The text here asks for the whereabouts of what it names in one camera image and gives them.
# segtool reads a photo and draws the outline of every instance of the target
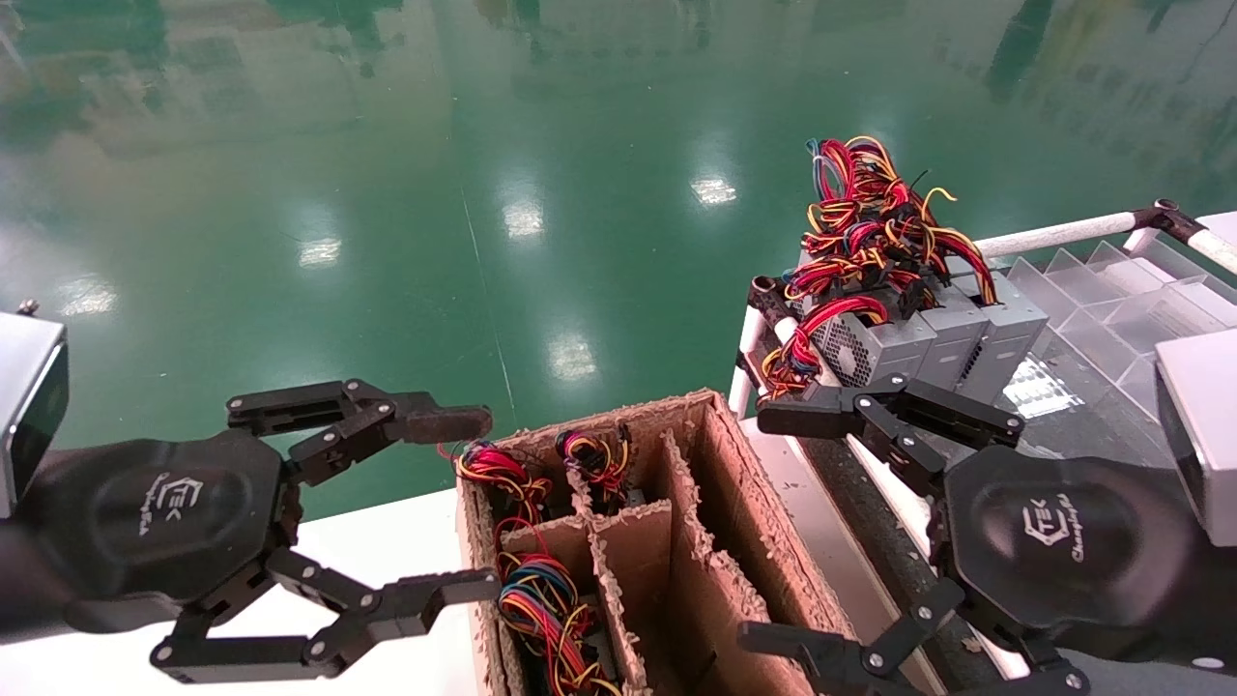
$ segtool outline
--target blue wire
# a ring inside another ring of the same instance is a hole
[[[807,142],[808,152],[811,152],[811,184],[816,187],[816,199],[825,199],[825,188],[820,183],[820,166],[816,157],[820,156],[820,141],[813,137]]]

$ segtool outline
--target wire bundle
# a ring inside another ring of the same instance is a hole
[[[553,488],[549,478],[533,476],[510,454],[484,440],[470,443],[455,457],[455,475],[499,488],[516,503],[516,517],[529,524],[542,522],[542,508]]]
[[[631,464],[631,433],[618,427],[618,456],[604,439],[574,430],[558,434],[554,443],[563,464],[580,471],[594,491],[596,512],[612,513],[627,502],[626,480]]]
[[[761,402],[798,392],[820,373],[820,360],[813,350],[811,334],[829,319],[846,312],[867,316],[872,323],[884,323],[889,318],[884,304],[866,294],[840,297],[813,307],[795,326],[790,339],[769,351],[761,363],[761,373],[768,386],[768,392],[761,397]]]
[[[506,524],[521,522],[516,518],[503,520],[495,528],[495,535]],[[529,653],[546,659],[553,696],[620,696],[618,687],[601,674],[600,663],[585,656],[584,635],[596,623],[593,609],[580,602],[570,575],[546,553],[546,541],[539,534],[537,539],[538,553],[503,551],[499,555],[503,585],[499,593],[499,616],[521,637]]]
[[[884,145],[867,135],[846,143],[809,140],[808,151],[820,200],[808,205],[811,229],[804,232],[802,245],[816,258],[784,276],[788,298],[865,278],[870,289],[873,279],[886,279],[892,265],[917,274],[931,272],[948,282],[944,256],[952,253],[975,268],[981,303],[997,302],[982,253],[962,232],[940,226],[928,206],[938,192],[955,200],[948,190],[934,188],[919,195],[898,176]]]

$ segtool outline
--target cardboard divider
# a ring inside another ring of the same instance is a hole
[[[682,451],[700,487],[700,523],[714,548],[737,561],[774,622],[854,637],[737,424],[710,410],[701,425]]]
[[[647,611],[662,622],[670,622],[683,635],[669,644],[679,647],[683,665],[699,661],[701,656],[713,656],[714,665],[691,675],[696,682],[684,684],[687,691],[677,685],[662,685],[654,691],[675,696],[678,694],[811,694],[803,673],[789,660],[753,655],[738,649],[738,623],[743,621],[769,622],[767,603],[756,587],[745,577],[742,569],[724,549],[716,549],[714,534],[700,520],[700,490],[679,452],[673,431],[662,434],[662,448],[666,454],[670,503],[670,556],[669,575],[666,580],[666,596],[661,606],[647,602]],[[599,529],[596,535],[606,540],[606,534]],[[625,575],[615,571],[617,576]],[[633,581],[640,587],[643,581]],[[636,617],[642,609],[632,608],[642,603],[637,596],[631,602],[625,601],[625,608]],[[663,642],[654,638],[648,654],[664,650]],[[684,648],[695,644],[691,649]],[[652,677],[653,668],[648,669]]]

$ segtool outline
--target gray power supply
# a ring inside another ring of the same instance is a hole
[[[935,279],[928,279],[928,287],[940,307],[918,314],[936,334],[918,378],[952,392],[975,352],[975,345],[987,329],[988,319],[975,300],[956,287],[945,287]]]
[[[872,295],[886,307],[897,305],[897,295],[889,289]],[[858,316],[846,313],[811,334],[816,350],[844,387],[865,387],[892,373],[919,375],[924,355],[935,337],[936,333],[919,314],[866,326]]]
[[[992,281],[999,303],[976,307],[988,323],[972,347],[954,389],[985,404],[997,401],[1048,324],[1048,315],[1004,276],[993,273]],[[974,274],[955,278],[954,287],[967,297],[977,297],[980,293],[978,281]]]

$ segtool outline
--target white table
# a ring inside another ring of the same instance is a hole
[[[460,570],[455,492],[307,523],[297,551],[371,587]],[[276,587],[212,635],[312,635],[335,614]],[[447,607],[424,638],[375,648],[338,679],[186,687],[150,666],[172,624],[113,635],[58,635],[0,648],[4,696],[312,696],[318,694],[475,696],[466,607]]]

